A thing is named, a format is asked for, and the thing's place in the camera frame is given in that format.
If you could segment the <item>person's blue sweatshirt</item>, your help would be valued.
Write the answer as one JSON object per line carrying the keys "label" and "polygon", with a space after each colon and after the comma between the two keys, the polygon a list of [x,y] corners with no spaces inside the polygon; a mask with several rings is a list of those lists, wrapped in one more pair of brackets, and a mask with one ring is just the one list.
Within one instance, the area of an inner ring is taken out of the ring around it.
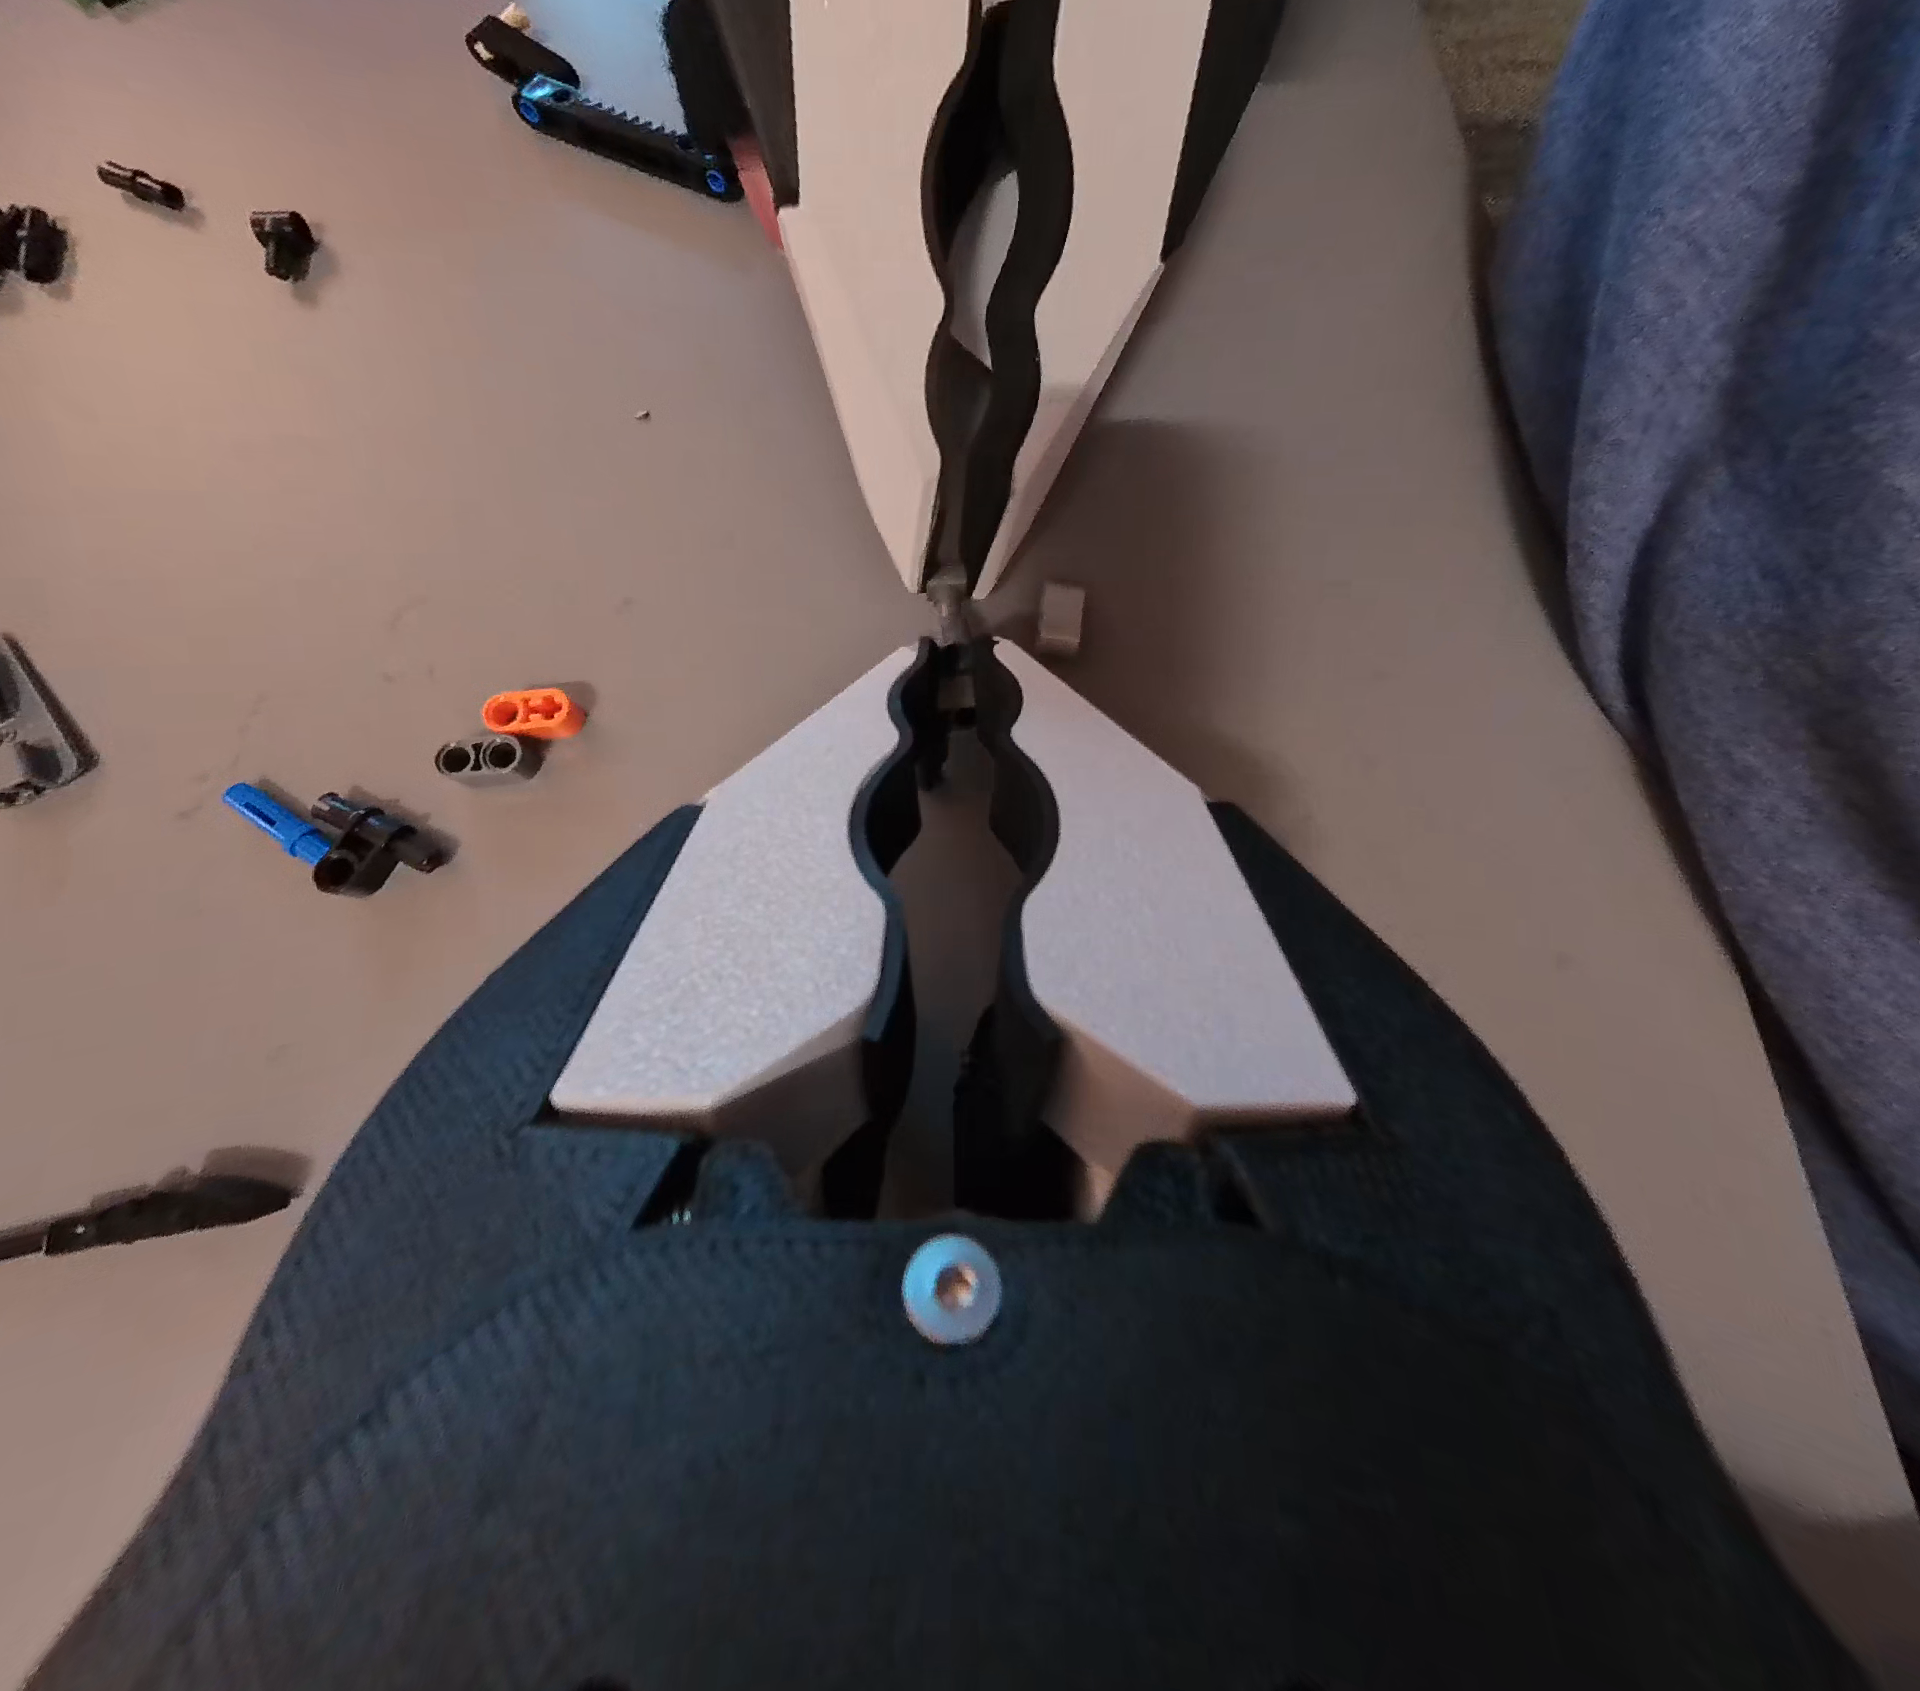
{"label": "person's blue sweatshirt", "polygon": [[1918,0],[1590,0],[1495,279],[1581,667],[1761,997],[1908,1458],[1916,235]]}

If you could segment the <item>grey lego panel piece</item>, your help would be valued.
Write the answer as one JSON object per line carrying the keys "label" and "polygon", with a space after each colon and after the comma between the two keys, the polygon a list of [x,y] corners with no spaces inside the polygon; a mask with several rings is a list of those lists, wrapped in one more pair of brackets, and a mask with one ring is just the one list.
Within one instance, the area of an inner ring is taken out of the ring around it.
{"label": "grey lego panel piece", "polygon": [[100,763],[18,637],[1,635],[1,807],[57,791]]}

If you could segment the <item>black connector with tan pin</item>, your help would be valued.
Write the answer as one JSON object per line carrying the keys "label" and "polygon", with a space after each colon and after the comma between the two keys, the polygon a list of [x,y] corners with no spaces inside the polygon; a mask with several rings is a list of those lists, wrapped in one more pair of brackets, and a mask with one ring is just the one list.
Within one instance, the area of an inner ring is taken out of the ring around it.
{"label": "black connector with tan pin", "polygon": [[581,87],[579,71],[563,53],[539,43],[529,15],[514,1],[470,25],[461,43],[483,71],[514,89],[536,77],[568,89]]}

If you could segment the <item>dark grey square lego connector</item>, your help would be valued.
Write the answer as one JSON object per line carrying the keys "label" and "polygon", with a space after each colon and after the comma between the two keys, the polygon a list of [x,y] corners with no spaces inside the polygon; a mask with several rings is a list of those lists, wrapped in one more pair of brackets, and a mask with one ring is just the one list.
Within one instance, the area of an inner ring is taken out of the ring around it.
{"label": "dark grey square lego connector", "polygon": [[982,671],[993,657],[993,635],[952,643],[920,639],[902,693],[917,791],[933,791],[943,781],[953,737],[977,723]]}

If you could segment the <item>blue pin with black connector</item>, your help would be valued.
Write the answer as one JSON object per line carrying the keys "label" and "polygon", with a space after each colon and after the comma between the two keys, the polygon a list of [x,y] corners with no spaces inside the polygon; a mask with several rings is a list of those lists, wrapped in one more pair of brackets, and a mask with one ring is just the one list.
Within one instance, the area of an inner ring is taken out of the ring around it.
{"label": "blue pin with black connector", "polygon": [[308,867],[312,885],[322,893],[366,899],[399,869],[429,875],[452,859],[449,843],[435,833],[384,805],[335,791],[296,811],[263,787],[234,783],[221,793],[221,803]]}

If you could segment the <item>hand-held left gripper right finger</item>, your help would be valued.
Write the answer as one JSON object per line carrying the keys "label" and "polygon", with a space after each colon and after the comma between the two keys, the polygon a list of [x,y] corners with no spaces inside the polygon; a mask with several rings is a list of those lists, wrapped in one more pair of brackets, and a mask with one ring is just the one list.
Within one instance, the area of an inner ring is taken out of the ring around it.
{"label": "hand-held left gripper right finger", "polygon": [[971,651],[971,699],[1017,877],[971,1047],[971,1204],[1095,1218],[1144,1146],[1349,1118],[1206,793],[1015,645]]}

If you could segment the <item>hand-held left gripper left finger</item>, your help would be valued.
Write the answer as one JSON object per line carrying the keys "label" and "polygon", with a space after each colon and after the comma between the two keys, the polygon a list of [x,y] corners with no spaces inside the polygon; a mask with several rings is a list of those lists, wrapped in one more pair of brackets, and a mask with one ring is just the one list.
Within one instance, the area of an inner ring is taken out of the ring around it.
{"label": "hand-held left gripper left finger", "polygon": [[760,1142],[824,1214],[876,1214],[917,1031],[896,869],[943,773],[941,679],[937,647],[900,647],[708,791],[557,1116]]}

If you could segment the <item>black gear rack blue pins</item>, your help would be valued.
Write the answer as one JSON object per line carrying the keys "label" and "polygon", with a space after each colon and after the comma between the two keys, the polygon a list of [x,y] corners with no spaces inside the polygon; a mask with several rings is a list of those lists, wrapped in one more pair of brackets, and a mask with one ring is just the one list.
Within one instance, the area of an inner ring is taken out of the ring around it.
{"label": "black gear rack blue pins", "polygon": [[743,199],[732,157],[710,149],[690,133],[635,119],[598,103],[548,73],[531,73],[516,85],[511,107],[527,127],[619,167],[632,167],[674,187],[721,203]]}

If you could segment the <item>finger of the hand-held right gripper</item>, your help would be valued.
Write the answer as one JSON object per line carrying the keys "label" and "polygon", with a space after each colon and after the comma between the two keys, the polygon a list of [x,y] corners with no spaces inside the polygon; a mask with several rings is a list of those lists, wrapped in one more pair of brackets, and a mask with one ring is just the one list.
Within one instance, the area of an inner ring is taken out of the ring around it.
{"label": "finger of the hand-held right gripper", "polygon": [[982,0],[952,119],[952,569],[1035,523],[1171,229],[1213,0]]}
{"label": "finger of the hand-held right gripper", "polygon": [[930,413],[949,299],[930,165],[979,0],[787,0],[797,197],[780,241],[880,541],[924,587],[943,457]]}

